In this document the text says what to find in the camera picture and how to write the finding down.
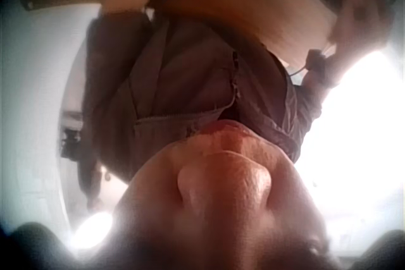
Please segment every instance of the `bright light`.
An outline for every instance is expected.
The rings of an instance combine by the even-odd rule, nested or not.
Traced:
[[[104,240],[113,224],[113,217],[101,212],[87,219],[76,231],[73,244],[78,249],[92,248]]]
[[[321,212],[353,214],[401,190],[404,151],[404,84],[384,55],[374,52],[330,93],[296,168]]]

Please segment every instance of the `lips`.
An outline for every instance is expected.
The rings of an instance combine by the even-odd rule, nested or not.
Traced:
[[[252,135],[252,131],[248,129],[248,127],[244,126],[241,123],[238,123],[234,120],[217,120],[213,121],[212,123],[208,123],[207,125],[203,126],[199,134],[213,134],[219,131],[222,131],[226,128],[231,128],[235,132],[239,132],[246,135]]]

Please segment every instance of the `shirt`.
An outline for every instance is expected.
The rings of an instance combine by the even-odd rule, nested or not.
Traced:
[[[95,19],[87,33],[84,129],[94,153],[129,182],[166,145],[231,118],[297,161],[321,105],[248,35],[143,13]]]

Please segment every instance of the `white wall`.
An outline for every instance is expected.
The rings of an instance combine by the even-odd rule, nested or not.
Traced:
[[[42,223],[70,237],[58,172],[59,111],[73,60],[98,5],[1,15],[1,225]]]

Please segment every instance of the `person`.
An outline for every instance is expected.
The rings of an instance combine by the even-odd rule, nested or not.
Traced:
[[[294,162],[330,89],[387,39],[383,4],[345,0],[336,53],[310,52],[295,86],[254,37],[150,20],[149,1],[106,0],[87,34],[82,133],[129,184],[97,267],[335,269]]]

